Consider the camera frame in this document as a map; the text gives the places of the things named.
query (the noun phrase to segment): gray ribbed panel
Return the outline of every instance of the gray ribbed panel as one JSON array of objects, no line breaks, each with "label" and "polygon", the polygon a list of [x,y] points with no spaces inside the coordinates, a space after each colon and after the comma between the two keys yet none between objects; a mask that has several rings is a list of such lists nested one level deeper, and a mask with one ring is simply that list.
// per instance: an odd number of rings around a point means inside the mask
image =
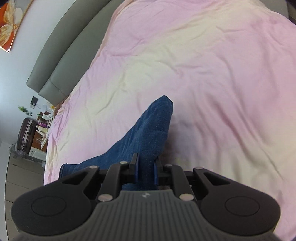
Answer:
[{"label": "gray ribbed panel", "polygon": [[111,202],[100,203],[81,227],[54,237],[21,234],[17,241],[279,241],[272,232],[238,237],[219,231],[193,202],[176,198],[172,190],[121,191]]}]

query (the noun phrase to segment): blue cloth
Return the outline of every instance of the blue cloth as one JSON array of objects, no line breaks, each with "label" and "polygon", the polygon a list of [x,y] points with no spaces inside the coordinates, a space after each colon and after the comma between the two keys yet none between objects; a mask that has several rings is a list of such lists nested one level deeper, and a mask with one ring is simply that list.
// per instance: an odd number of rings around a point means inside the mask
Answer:
[{"label": "blue cloth", "polygon": [[99,166],[100,169],[108,169],[114,163],[131,161],[133,154],[138,153],[139,180],[136,184],[123,185],[123,190],[155,190],[153,163],[163,152],[172,113],[172,101],[166,96],[160,97],[148,107],[126,135],[105,154],[80,164],[64,164],[60,170],[60,177],[92,165]]}]

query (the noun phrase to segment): headboard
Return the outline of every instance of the headboard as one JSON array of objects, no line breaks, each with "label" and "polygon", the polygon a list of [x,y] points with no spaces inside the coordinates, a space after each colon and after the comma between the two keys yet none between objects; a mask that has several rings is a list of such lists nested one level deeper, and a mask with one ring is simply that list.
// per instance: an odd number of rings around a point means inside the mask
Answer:
[{"label": "headboard", "polygon": [[65,99],[88,70],[122,2],[76,0],[45,43],[27,86],[53,105]]}]

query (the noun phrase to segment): wrinkled fabric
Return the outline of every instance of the wrinkled fabric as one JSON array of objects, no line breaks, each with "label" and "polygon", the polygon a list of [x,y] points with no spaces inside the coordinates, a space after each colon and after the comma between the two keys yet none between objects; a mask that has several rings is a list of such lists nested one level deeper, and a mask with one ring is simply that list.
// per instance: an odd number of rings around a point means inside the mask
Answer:
[{"label": "wrinkled fabric", "polygon": [[138,153],[138,182],[125,184],[122,189],[156,190],[153,163],[163,152],[172,113],[173,103],[168,97],[162,96],[148,107],[126,135],[106,153],[80,164],[62,165],[60,178],[93,165],[108,169],[120,161],[130,162],[133,154]]},{"label": "wrinkled fabric", "polygon": [[296,26],[257,0],[125,1],[53,122],[44,183],[107,152],[148,106],[174,103],[164,163],[268,193],[296,236]]}]

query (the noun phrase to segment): orange painting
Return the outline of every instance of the orange painting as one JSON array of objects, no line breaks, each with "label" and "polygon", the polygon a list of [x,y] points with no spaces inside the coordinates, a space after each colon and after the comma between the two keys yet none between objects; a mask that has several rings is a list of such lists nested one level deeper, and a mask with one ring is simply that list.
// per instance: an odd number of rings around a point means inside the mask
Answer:
[{"label": "orange painting", "polygon": [[9,0],[0,8],[0,48],[10,52],[18,28],[33,0]]}]

